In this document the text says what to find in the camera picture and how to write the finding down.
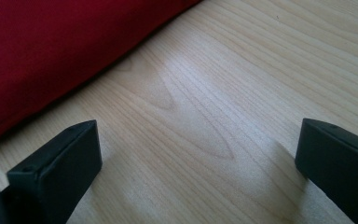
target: wooden floor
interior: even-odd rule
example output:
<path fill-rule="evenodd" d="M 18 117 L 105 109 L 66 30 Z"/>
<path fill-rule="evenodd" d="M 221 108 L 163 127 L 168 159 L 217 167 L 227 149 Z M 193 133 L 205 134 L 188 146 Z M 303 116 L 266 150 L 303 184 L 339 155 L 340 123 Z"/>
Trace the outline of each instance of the wooden floor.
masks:
<path fill-rule="evenodd" d="M 0 140 L 6 172 L 97 119 L 69 223 L 351 223 L 294 166 L 303 118 L 358 134 L 358 0 L 205 0 Z"/>

